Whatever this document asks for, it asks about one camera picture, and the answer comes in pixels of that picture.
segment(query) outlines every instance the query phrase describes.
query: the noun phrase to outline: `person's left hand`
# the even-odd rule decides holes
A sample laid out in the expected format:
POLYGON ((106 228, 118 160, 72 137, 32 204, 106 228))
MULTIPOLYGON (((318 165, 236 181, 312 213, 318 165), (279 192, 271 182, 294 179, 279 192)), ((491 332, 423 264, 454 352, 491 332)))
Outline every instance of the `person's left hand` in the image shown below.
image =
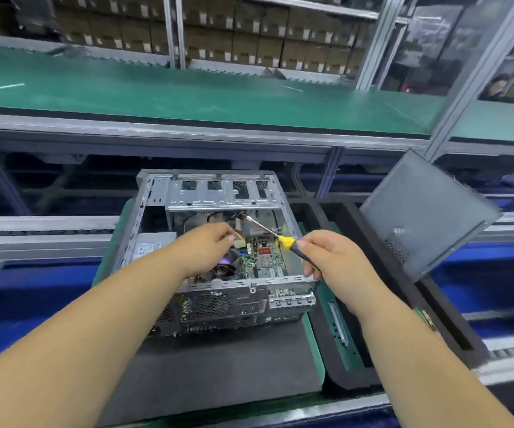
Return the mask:
POLYGON ((189 278, 217 265, 236 237, 235 231, 225 222, 205 224, 178 237, 161 251, 171 255, 175 266, 183 270, 184 278, 189 278))

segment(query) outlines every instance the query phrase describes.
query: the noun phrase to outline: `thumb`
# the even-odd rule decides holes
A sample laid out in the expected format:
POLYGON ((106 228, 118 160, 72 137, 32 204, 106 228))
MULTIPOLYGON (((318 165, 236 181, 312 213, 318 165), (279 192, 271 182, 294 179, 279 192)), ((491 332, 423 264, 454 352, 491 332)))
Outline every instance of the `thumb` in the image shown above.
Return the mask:
POLYGON ((218 251, 227 252, 227 250, 231 248, 234 240, 235 236, 232 234, 225 236, 218 243, 216 243, 218 251))
POLYGON ((315 262, 318 267, 323 268, 323 263, 328 261, 332 255, 329 251, 320 246, 307 242, 306 240, 297 240, 296 245, 299 249, 309 257, 312 261, 315 262))

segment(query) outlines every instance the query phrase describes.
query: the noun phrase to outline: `yellow and black screwdriver handle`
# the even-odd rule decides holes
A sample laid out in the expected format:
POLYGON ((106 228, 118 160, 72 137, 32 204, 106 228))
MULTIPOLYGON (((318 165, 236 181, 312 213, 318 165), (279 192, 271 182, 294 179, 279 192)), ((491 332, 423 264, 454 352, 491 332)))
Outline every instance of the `yellow and black screwdriver handle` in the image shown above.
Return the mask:
POLYGON ((277 237, 279 237, 279 242, 281 242, 283 248, 285 248, 287 251, 293 252, 297 257, 302 258, 304 261, 307 261, 313 269, 315 269, 317 272, 320 272, 318 266, 297 247, 295 243, 296 240, 294 238, 285 236, 277 237))

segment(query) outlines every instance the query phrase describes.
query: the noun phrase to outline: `gray foam mat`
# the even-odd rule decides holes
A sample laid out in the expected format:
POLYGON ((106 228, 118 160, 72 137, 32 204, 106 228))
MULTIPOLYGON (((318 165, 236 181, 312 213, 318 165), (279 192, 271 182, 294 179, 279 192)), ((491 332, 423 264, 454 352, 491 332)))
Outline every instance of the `gray foam mat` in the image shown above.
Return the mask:
POLYGON ((97 426, 321 389, 303 323, 147 339, 97 426))

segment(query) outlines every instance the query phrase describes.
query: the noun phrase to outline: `screwdriver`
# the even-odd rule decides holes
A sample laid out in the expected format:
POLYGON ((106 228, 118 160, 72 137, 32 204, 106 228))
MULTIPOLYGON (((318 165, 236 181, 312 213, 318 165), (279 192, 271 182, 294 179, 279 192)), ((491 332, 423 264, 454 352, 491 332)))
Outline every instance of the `screwdriver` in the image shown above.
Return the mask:
POLYGON ((275 236, 275 238, 279 239, 279 242, 283 245, 283 248, 285 248, 287 251, 291 251, 293 252, 293 254, 295 254, 297 257, 303 259, 304 261, 307 261, 313 269, 315 269, 316 271, 320 272, 320 269, 318 268, 318 266, 312 262, 312 260, 310 258, 308 258, 296 245, 296 240, 292 237, 285 237, 285 236, 280 236, 278 235, 277 233, 275 233, 275 231, 271 230, 271 229, 268 229, 266 226, 258 223, 255 219, 253 219, 251 216, 249 215, 245 215, 245 214, 242 214, 242 215, 239 215, 239 218, 241 219, 247 219, 249 222, 252 222, 254 223, 255 225, 259 226, 260 228, 263 228, 265 231, 267 231, 268 233, 272 234, 273 236, 275 236))

